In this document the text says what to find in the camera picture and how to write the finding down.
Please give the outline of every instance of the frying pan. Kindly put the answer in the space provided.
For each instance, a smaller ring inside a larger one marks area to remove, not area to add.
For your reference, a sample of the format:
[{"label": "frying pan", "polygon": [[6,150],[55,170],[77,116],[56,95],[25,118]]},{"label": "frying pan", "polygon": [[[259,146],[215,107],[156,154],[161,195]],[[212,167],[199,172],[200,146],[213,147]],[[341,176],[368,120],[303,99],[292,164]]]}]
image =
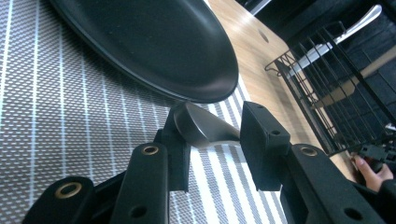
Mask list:
[{"label": "frying pan", "polygon": [[152,90],[209,104],[226,99],[237,85],[233,47],[204,1],[51,3],[94,50]]}]

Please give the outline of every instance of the wooden table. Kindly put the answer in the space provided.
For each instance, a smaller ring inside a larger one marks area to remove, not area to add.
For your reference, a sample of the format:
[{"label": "wooden table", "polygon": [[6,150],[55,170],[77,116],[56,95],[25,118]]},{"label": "wooden table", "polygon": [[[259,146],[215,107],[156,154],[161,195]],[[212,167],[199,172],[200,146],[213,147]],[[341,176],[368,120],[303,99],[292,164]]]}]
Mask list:
[{"label": "wooden table", "polygon": [[[321,147],[285,81],[264,67],[288,50],[287,44],[234,0],[209,0],[231,40],[251,101],[264,105],[291,135],[293,144]],[[351,180],[354,168],[347,154],[332,161]]]}]

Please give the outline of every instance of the black wire basket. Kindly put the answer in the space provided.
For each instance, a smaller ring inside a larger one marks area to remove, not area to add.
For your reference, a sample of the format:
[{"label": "black wire basket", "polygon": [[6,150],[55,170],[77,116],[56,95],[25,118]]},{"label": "black wire basket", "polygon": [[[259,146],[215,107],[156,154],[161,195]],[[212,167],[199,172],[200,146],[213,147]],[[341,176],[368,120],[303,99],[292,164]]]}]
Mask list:
[{"label": "black wire basket", "polygon": [[352,62],[333,41],[345,30],[340,23],[335,26],[317,31],[265,69],[276,71],[286,81],[328,155],[367,144],[394,149],[396,71],[387,66],[394,66],[395,61],[364,78],[360,70],[376,58],[361,49],[355,53],[364,60]]}]

